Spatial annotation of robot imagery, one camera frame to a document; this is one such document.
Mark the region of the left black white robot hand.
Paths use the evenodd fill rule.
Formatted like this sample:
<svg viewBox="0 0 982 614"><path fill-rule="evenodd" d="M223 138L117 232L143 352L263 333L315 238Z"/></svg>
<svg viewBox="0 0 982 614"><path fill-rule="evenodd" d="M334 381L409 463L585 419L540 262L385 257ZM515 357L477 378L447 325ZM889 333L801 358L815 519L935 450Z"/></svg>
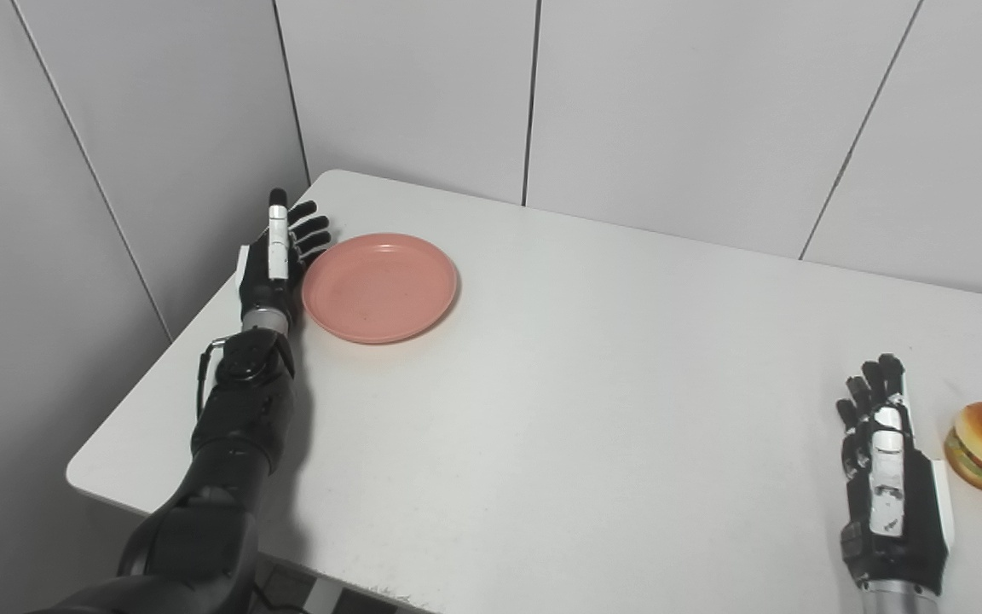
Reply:
<svg viewBox="0 0 982 614"><path fill-rule="evenodd" d="M268 226L243 247L238 294L240 314L275 310L297 318L300 287L310 265L332 244L330 218L312 200L289 206L287 191L269 192Z"/></svg>

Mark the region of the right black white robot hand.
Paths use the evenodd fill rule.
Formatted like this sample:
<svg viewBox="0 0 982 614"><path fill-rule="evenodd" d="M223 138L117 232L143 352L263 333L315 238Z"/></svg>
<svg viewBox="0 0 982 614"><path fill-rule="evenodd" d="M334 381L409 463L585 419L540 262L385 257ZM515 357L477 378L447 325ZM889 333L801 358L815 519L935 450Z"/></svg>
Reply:
<svg viewBox="0 0 982 614"><path fill-rule="evenodd" d="M849 513L840 550L856 584L905 582L938 597L950 554L940 473L916 446L904 375L899 358L881 354L835 402Z"/></svg>

